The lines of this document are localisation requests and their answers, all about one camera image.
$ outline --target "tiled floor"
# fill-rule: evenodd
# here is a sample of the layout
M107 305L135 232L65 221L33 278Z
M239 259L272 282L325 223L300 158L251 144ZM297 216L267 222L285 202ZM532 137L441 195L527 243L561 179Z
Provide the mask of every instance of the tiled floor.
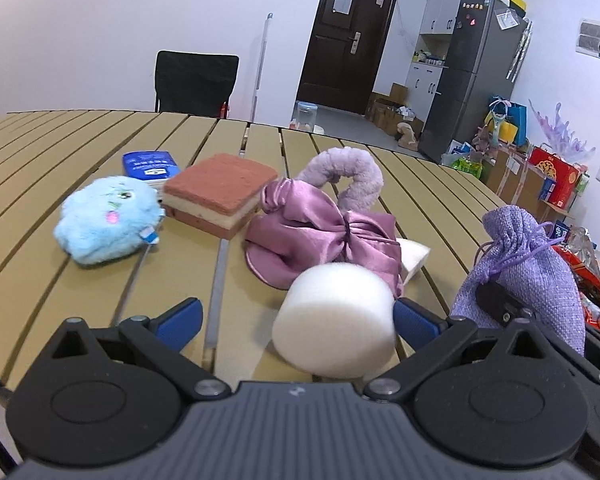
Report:
M421 153L412 152L398 146L397 140L388 136L384 131L360 115L320 106L318 107L316 124L323 127L324 134L329 137L353 140L362 144L392 150L393 152L425 158Z

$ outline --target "refrigerator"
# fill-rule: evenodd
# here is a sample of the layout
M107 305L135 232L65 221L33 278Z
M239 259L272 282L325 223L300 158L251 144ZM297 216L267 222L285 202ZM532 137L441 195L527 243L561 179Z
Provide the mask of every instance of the refrigerator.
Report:
M518 25L503 29L497 16L507 8L500 0L460 0L440 82L418 142L418 150L435 162L440 162L452 140L472 141L493 95L511 97L513 83L507 73L526 23L518 18Z

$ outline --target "white sponge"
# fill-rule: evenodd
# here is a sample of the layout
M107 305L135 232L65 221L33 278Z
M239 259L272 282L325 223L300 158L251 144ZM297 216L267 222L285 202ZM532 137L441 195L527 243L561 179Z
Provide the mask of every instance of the white sponge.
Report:
M278 353L314 375L352 379L395 351L394 295L370 270L323 264L298 276L273 323Z
M400 272L400 277L402 278L402 284L406 285L413 275L425 264L431 249L413 240L405 240L404 238L396 239L402 250L402 271Z

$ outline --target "light blue plush toy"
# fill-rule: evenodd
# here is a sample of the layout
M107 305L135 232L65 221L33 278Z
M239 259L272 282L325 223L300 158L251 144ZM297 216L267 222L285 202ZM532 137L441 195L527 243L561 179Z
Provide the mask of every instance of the light blue plush toy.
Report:
M155 227L163 215L155 189L128 176L109 176L64 200L54 236L76 262L93 265L157 243Z

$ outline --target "purple drawstring pouch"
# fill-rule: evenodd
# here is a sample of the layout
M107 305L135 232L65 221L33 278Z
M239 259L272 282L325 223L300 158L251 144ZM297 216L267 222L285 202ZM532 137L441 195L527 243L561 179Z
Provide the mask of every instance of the purple drawstring pouch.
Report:
M562 238L549 239L540 224L524 209L508 205L482 217L493 239L458 291L452 316L465 316L482 328L500 325L475 303L475 289L496 280L526 303L569 346L584 354L584 314L569 266L551 248Z

